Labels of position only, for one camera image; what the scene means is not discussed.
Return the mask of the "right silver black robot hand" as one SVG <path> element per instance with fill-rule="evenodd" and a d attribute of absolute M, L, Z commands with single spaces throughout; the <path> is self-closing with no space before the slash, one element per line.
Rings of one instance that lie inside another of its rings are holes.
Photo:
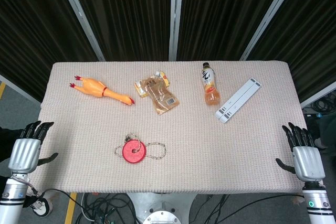
<path fill-rule="evenodd" d="M 278 166 L 304 182 L 320 182 L 325 178 L 322 158 L 310 132 L 291 122 L 288 126 L 282 126 L 286 134 L 288 145 L 290 147 L 293 166 L 284 164 L 279 158 L 276 158 Z"/>

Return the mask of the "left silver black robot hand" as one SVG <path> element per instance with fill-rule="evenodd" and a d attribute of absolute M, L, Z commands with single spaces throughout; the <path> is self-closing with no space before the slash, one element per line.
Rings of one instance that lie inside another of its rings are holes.
<path fill-rule="evenodd" d="M 39 158 L 41 146 L 54 122 L 37 121 L 27 125 L 15 141 L 8 168 L 12 173 L 30 174 L 37 166 L 52 162 L 59 153 Z"/>

